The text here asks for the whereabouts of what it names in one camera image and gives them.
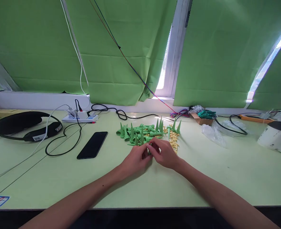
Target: headphone ear cushion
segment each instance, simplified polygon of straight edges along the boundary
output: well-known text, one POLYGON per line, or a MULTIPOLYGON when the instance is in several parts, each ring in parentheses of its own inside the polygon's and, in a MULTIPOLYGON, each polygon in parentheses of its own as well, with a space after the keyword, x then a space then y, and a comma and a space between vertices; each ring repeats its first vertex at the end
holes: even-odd
MULTIPOLYGON (((53 122, 53 123, 49 124, 47 127, 47 137, 46 138, 55 136, 57 133, 60 132, 62 127, 63 126, 62 126, 61 122, 53 122)), ((38 129, 38 130, 34 130, 34 131, 27 133, 23 139, 26 142, 41 141, 45 136, 45 132, 46 132, 46 127, 38 129)))
POLYGON ((19 133, 42 122, 40 112, 28 111, 0 119, 0 134, 9 135, 19 133))

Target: hand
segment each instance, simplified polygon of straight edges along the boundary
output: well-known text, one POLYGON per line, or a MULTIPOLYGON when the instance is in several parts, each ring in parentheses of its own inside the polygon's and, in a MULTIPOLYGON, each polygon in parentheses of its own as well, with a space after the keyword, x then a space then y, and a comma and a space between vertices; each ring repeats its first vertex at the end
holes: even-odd
POLYGON ((158 138, 153 138, 147 144, 148 150, 154 156, 156 162, 161 164, 166 168, 175 170, 181 161, 181 159, 176 155, 170 142, 161 140, 158 138))
POLYGON ((144 170, 152 158, 152 155, 148 155, 146 144, 133 146, 129 155, 119 165, 124 178, 129 177, 140 170, 144 170))

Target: white cable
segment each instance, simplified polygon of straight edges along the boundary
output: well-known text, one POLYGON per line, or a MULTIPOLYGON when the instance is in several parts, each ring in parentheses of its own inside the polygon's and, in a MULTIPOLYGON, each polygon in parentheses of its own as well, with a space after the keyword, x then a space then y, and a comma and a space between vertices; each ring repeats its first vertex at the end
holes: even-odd
MULTIPOLYGON (((66 13, 65 13, 65 10, 64 10, 64 6, 63 6, 63 3, 62 3, 61 0, 60 0, 60 2, 61 2, 61 5, 62 5, 62 9, 63 9, 64 16, 65 16, 65 21, 66 21, 66 24, 67 24, 67 27, 68 27, 68 32, 70 33, 70 26, 69 26, 69 24, 68 24, 68 22, 67 22, 67 16, 66 16, 66 13)), ((75 49, 75 51, 76 51, 76 54, 77 54, 77 57, 78 57, 78 60, 79 60, 80 66, 81 66, 80 87, 81 87, 81 90, 83 91, 84 95, 89 99, 89 102, 90 102, 90 98, 86 95, 86 93, 84 92, 84 90, 83 90, 83 88, 82 88, 81 77, 82 77, 82 71, 84 71, 84 69, 82 68, 81 60, 80 60, 80 58, 79 58, 79 55, 78 55, 78 52, 77 52, 75 43, 74 43, 74 41, 73 41, 73 38, 71 37, 71 33, 70 33, 70 39, 71 39, 71 42, 73 43, 74 49, 75 49)))
POLYGON ((46 122, 46 131, 45 131, 45 135, 44 135, 44 138, 40 141, 40 143, 36 146, 35 150, 32 152, 32 154, 30 154, 27 158, 25 158, 24 160, 22 160, 19 164, 13 166, 12 168, 6 170, 5 172, 1 173, 0 176, 4 175, 5 173, 9 172, 10 170, 12 170, 13 168, 17 167, 18 165, 20 165, 21 163, 23 163, 24 161, 26 161, 28 158, 30 158, 31 156, 33 156, 34 154, 36 154, 36 150, 37 148, 41 145, 41 143, 44 141, 44 139, 47 137, 47 128, 48 128, 48 121, 50 119, 50 117, 52 116, 52 114, 54 113, 55 110, 59 109, 60 107, 63 107, 63 106, 68 106, 70 108, 69 105, 67 104, 63 104, 61 106, 59 106, 58 108, 54 109, 52 111, 52 113, 49 115, 48 119, 47 119, 47 122, 46 122))

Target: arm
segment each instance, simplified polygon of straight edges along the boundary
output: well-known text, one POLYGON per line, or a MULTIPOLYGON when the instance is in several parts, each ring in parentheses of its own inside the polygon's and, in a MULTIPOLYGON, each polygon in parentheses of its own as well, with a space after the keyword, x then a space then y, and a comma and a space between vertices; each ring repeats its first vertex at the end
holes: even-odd
POLYGON ((235 192, 179 158, 168 141, 153 138, 147 148, 157 163, 185 177, 234 228, 279 228, 235 192))
POLYGON ((152 155, 148 156, 145 144, 134 146, 130 154, 119 166, 98 180, 55 203, 21 228, 68 228, 108 189, 137 171, 144 170, 151 159, 152 155))

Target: white power strip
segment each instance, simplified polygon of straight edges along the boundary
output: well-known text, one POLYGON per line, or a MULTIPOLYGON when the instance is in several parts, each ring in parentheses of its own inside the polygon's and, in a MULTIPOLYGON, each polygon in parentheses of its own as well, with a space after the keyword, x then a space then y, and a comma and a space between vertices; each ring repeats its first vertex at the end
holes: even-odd
MULTIPOLYGON (((88 117, 87 119, 78 119, 79 122, 96 122, 98 120, 98 115, 94 117, 88 117)), ((77 122, 77 118, 70 119, 68 116, 62 119, 62 122, 77 122)))

